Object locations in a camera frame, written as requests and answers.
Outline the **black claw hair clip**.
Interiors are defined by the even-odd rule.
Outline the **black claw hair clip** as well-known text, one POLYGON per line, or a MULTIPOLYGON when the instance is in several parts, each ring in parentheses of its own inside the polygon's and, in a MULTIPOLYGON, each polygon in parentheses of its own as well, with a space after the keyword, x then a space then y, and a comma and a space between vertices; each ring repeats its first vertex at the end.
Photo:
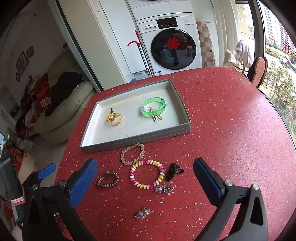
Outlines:
POLYGON ((175 175, 184 173, 184 169, 177 163, 171 163, 166 173, 165 179, 171 181, 175 175))

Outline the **silver heart pendant brooch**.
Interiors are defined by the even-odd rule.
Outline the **silver heart pendant brooch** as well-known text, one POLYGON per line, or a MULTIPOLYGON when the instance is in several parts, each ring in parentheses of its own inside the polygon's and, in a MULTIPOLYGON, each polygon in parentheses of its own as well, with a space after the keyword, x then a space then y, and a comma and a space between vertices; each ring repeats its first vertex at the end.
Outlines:
POLYGON ((173 186, 164 184, 164 185, 159 185, 155 188, 156 194, 170 194, 173 191, 173 186))

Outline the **pink heart silver pendant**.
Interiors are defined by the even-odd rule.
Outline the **pink heart silver pendant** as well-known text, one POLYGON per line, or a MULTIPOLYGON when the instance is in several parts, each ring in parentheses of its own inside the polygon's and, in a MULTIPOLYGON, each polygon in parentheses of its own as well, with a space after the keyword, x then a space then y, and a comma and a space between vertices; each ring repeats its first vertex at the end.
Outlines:
POLYGON ((144 208, 142 210, 139 210, 136 214, 135 214, 135 219, 136 220, 143 220, 145 219, 150 213, 154 213, 154 210, 148 209, 148 208, 144 208))

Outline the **green plastic bangle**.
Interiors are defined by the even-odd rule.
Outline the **green plastic bangle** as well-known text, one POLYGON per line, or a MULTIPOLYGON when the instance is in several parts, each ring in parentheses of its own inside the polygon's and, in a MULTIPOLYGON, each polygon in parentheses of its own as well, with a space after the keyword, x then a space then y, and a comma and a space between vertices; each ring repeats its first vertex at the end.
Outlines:
POLYGON ((162 114, 166 110, 166 101, 161 97, 151 97, 143 101, 140 111, 146 118, 151 118, 154 115, 162 114))

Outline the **grey jewelry tray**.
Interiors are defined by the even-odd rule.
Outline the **grey jewelry tray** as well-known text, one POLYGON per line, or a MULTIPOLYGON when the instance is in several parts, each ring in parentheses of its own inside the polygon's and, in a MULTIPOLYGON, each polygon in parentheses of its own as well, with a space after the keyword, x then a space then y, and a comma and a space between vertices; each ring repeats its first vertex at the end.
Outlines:
POLYGON ((105 151, 187 134, 191 121, 176 87, 170 79, 156 81, 96 102, 81 141, 85 152, 105 151), (144 100, 166 101, 163 118, 156 123, 142 115, 144 100))

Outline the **light green sofa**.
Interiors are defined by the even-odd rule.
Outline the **light green sofa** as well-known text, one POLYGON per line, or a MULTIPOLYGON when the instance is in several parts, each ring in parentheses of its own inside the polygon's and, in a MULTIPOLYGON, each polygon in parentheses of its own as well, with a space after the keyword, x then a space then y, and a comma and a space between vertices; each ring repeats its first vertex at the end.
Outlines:
POLYGON ((36 133, 52 144, 60 144, 69 139, 90 97, 96 93, 92 83, 69 50, 56 58, 47 70, 50 90, 56 84, 60 75, 70 71, 81 74, 83 82, 73 90, 70 96, 50 116, 45 116, 44 111, 37 119, 34 127, 36 133))

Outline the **red printed cloth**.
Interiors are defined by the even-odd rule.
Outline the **red printed cloth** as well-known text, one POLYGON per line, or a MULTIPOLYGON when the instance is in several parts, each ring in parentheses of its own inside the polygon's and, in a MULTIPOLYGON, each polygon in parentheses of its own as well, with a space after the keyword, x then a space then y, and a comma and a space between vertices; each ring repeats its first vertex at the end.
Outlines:
POLYGON ((30 75, 21 99, 22 114, 30 112, 34 118, 33 122, 36 122, 51 104, 50 93, 47 72, 43 76, 37 76, 36 78, 32 78, 30 75))

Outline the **black clothing on sofa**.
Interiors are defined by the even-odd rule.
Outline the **black clothing on sofa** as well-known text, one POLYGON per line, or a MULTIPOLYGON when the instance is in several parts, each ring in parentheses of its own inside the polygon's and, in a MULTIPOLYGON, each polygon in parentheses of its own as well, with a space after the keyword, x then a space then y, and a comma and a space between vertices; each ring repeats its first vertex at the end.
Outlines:
POLYGON ((45 110, 45 116, 50 116, 52 112, 67 99, 73 90, 83 82, 82 75, 77 72, 64 72, 58 81, 51 87, 51 104, 45 110))

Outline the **white detergent jug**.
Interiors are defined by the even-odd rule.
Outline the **white detergent jug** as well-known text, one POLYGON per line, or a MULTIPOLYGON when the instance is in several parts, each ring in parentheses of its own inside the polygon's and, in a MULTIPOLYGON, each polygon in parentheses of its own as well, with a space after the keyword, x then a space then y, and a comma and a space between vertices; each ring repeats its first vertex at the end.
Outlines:
POLYGON ((141 80, 141 79, 149 78, 149 75, 147 74, 146 71, 140 71, 134 74, 134 78, 136 80, 141 80))

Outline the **checkered fabric roll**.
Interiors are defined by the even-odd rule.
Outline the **checkered fabric roll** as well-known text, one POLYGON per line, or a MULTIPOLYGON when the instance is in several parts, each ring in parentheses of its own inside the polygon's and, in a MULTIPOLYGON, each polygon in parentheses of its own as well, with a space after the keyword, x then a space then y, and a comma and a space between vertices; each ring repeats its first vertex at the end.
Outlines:
POLYGON ((208 25, 205 21, 196 21, 196 24, 201 45, 202 64, 204 67, 215 67, 216 58, 208 25))

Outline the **beige clothes pile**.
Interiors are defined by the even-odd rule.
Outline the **beige clothes pile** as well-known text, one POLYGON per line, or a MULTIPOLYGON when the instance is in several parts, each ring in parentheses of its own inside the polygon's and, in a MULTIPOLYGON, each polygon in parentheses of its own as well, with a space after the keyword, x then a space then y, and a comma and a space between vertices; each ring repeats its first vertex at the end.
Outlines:
POLYGON ((237 70, 248 72, 253 63, 248 42, 240 40, 233 50, 227 49, 224 55, 223 66, 234 67, 237 70))

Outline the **white washing machine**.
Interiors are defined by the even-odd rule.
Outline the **white washing machine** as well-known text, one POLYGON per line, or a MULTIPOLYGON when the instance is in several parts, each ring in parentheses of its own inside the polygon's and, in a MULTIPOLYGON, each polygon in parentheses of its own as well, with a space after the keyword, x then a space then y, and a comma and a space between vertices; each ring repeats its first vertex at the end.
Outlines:
POLYGON ((203 67, 193 13, 152 16, 136 24, 153 76, 203 67))

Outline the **white curtain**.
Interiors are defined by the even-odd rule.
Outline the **white curtain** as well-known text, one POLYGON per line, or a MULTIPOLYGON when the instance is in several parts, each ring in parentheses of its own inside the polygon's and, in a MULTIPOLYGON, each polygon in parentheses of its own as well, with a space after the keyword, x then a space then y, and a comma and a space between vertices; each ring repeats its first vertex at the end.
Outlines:
POLYGON ((211 3, 218 34, 219 65, 223 66, 226 50, 234 50, 239 42, 239 18, 234 0, 213 0, 211 3))

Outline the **white stacked dryer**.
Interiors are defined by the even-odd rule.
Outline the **white stacked dryer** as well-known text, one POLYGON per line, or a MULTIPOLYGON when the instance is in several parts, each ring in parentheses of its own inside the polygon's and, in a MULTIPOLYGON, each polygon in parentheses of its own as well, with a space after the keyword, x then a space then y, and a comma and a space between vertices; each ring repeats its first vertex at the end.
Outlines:
POLYGON ((191 13, 189 1, 127 1, 135 20, 153 16, 191 13))

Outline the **small framed wall picture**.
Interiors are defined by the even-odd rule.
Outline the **small framed wall picture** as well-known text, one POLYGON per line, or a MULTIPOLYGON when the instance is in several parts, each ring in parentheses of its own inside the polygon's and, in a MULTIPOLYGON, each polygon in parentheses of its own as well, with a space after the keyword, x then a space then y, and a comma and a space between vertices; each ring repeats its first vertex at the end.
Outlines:
POLYGON ((34 48, 33 48, 33 46, 31 46, 30 48, 28 48, 27 50, 26 50, 26 54, 27 54, 27 58, 31 58, 32 56, 34 56, 34 48))

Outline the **red handled mop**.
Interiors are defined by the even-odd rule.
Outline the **red handled mop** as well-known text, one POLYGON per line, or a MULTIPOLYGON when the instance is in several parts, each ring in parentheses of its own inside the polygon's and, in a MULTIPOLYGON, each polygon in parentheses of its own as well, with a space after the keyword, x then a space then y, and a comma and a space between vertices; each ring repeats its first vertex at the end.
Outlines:
POLYGON ((127 44, 127 46, 129 47, 129 46, 130 46, 131 44, 133 44, 133 43, 135 43, 135 44, 137 45, 137 47, 138 47, 138 51, 139 51, 140 56, 141 56, 141 58, 142 58, 143 64, 144 64, 144 66, 145 66, 145 70, 146 70, 148 76, 149 76, 149 77, 152 77, 152 72, 151 72, 151 69, 150 69, 150 67, 149 67, 149 64, 148 64, 147 58, 146 58, 146 56, 145 56, 144 49, 143 49, 143 47, 142 47, 142 42, 141 42, 141 40, 140 40, 140 34, 139 34, 138 30, 135 30, 134 32, 135 32, 135 34, 136 34, 137 41, 130 41, 130 42, 127 44))

